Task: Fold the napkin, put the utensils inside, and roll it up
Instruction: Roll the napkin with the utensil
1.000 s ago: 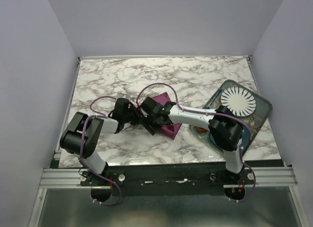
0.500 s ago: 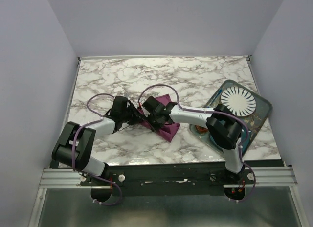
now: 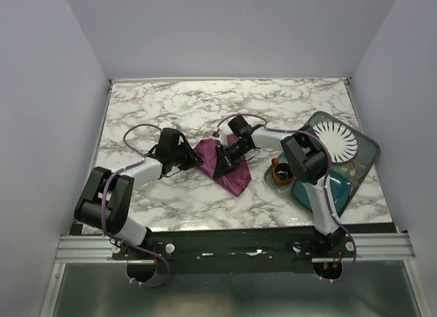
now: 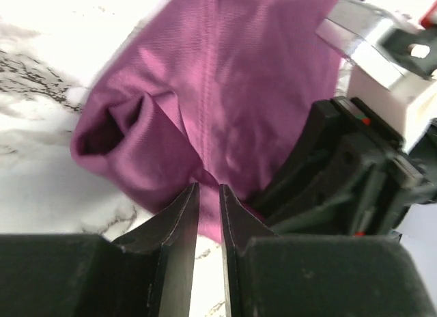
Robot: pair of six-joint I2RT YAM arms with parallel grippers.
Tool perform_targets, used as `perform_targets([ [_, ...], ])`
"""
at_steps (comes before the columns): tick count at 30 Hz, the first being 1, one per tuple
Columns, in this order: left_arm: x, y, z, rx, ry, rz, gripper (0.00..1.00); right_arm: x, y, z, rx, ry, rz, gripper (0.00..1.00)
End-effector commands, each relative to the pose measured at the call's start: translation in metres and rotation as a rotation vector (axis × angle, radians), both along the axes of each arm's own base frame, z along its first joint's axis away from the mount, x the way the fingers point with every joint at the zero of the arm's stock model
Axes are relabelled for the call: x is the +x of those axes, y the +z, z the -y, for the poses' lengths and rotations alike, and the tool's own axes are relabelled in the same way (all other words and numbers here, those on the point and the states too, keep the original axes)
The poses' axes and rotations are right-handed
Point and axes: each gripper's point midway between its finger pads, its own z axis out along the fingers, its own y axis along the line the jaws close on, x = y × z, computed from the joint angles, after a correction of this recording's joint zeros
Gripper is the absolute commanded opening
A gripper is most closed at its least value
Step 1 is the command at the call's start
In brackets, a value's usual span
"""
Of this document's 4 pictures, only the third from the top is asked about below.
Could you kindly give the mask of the purple cloth napkin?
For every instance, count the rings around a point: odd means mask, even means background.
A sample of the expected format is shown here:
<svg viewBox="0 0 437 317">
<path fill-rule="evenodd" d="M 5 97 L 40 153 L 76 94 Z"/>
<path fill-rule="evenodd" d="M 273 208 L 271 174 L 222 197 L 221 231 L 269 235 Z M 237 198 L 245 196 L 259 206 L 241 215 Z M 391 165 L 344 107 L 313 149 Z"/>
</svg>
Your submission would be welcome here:
<svg viewBox="0 0 437 317">
<path fill-rule="evenodd" d="M 228 146 L 237 142 L 239 138 L 233 134 L 226 136 Z M 240 164 L 237 169 L 231 173 L 222 176 L 219 179 L 213 178 L 214 169 L 216 166 L 216 150 L 215 147 L 222 145 L 217 139 L 202 139 L 194 148 L 194 151 L 202 158 L 203 163 L 198 168 L 216 183 L 228 190 L 231 194 L 238 197 L 247 188 L 251 181 L 251 173 L 248 163 L 244 157 L 240 159 Z"/>
</svg>

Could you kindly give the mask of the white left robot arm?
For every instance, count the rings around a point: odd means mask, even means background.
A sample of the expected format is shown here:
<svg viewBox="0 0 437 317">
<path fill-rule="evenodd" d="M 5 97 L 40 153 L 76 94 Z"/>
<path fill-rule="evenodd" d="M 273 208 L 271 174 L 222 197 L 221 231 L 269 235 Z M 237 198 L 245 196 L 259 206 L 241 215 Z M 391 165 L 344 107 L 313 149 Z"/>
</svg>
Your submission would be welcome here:
<svg viewBox="0 0 437 317">
<path fill-rule="evenodd" d="M 146 258 L 152 248 L 152 231 L 128 216 L 132 192 L 168 176 L 173 168 L 186 171 L 202 163 L 180 131 L 166 128 L 158 143 L 139 161 L 115 171 L 93 168 L 74 210 L 74 219 L 128 243 L 128 251 L 135 258 Z"/>
</svg>

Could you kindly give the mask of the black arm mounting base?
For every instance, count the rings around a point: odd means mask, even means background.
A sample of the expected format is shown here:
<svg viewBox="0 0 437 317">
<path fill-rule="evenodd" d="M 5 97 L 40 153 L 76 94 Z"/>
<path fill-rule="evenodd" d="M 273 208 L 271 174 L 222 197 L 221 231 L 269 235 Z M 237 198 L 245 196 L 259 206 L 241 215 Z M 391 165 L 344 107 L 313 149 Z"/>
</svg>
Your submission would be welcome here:
<svg viewBox="0 0 437 317">
<path fill-rule="evenodd" d="M 330 236 L 312 226 L 155 232 L 147 241 L 154 258 L 126 244 L 115 260 L 140 264 L 151 260 L 158 272 L 177 274 L 312 273 L 318 262 L 352 258 L 349 237 L 342 230 Z"/>
</svg>

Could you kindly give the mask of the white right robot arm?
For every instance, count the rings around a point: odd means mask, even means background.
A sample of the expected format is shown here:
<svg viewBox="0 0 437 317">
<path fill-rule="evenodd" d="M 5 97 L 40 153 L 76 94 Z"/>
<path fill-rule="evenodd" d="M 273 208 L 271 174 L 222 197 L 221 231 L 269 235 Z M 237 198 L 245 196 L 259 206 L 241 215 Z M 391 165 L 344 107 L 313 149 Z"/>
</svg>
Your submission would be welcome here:
<svg viewBox="0 0 437 317">
<path fill-rule="evenodd" d="M 346 233 L 335 209 L 330 189 L 332 159 L 325 145 L 316 135 L 304 130 L 286 133 L 267 130 L 262 125 L 246 126 L 237 132 L 238 140 L 230 146 L 216 147 L 216 167 L 213 179 L 231 173 L 248 151 L 260 148 L 280 150 L 295 179 L 307 192 L 315 230 L 320 234 L 314 240 L 315 251 L 324 257 L 339 248 L 340 236 Z"/>
</svg>

